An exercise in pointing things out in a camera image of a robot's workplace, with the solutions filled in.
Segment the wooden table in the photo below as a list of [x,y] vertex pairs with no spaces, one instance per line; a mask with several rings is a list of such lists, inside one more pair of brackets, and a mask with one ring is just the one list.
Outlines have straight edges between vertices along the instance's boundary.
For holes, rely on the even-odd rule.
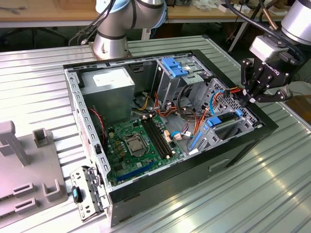
[[[7,0],[0,0],[0,6],[7,6]],[[0,28],[84,26],[96,18],[94,10],[63,10],[58,0],[11,0],[10,6],[27,6],[20,15],[0,11]],[[236,15],[218,9],[201,11],[194,6],[169,7],[167,23],[234,22]],[[272,15],[276,21],[282,17]]]

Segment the yellow wire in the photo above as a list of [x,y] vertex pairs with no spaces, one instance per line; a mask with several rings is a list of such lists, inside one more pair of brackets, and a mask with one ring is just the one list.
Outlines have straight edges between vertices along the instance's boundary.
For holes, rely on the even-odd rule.
[[139,108],[140,111],[144,110],[147,107],[149,98],[150,98],[149,96],[146,97],[146,101],[145,101],[144,106],[142,108]]

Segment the green motherboard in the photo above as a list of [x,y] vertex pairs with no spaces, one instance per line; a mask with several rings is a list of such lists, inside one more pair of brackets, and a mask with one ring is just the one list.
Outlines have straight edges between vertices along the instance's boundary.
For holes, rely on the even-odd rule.
[[[165,139],[166,127],[158,115],[150,119]],[[162,147],[154,145],[154,134],[146,128],[142,119],[117,124],[108,129],[107,157],[111,167],[108,180],[112,186],[131,180],[164,165],[174,163],[183,157],[180,148],[172,141]],[[162,148],[172,153],[163,157]]]

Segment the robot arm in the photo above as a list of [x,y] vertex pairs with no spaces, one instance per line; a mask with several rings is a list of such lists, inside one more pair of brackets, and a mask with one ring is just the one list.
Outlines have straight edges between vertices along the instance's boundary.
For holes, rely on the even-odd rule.
[[[105,8],[103,0],[97,0],[96,10],[101,13]],[[98,27],[93,44],[95,55],[105,60],[126,57],[126,31],[157,28],[166,20],[166,14],[164,0],[115,0],[108,16]]]
[[[290,99],[292,93],[287,90],[287,84],[311,57],[311,1],[296,0],[282,20],[281,29],[276,25],[266,28],[242,15],[229,4],[229,0],[226,3],[232,12],[265,32],[257,36],[250,47],[255,58],[242,61],[241,83],[245,86],[245,103]],[[275,94],[265,93],[276,87],[280,89]]]

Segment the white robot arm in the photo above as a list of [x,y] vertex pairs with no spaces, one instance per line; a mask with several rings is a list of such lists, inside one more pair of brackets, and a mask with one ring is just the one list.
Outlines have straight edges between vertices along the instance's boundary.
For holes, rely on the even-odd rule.
[[[93,44],[95,55],[105,60],[128,55],[127,30],[157,28],[164,23],[167,15],[164,0],[112,0],[112,2],[113,7],[98,27]],[[102,13],[106,7],[107,4],[103,0],[97,0],[98,13]]]

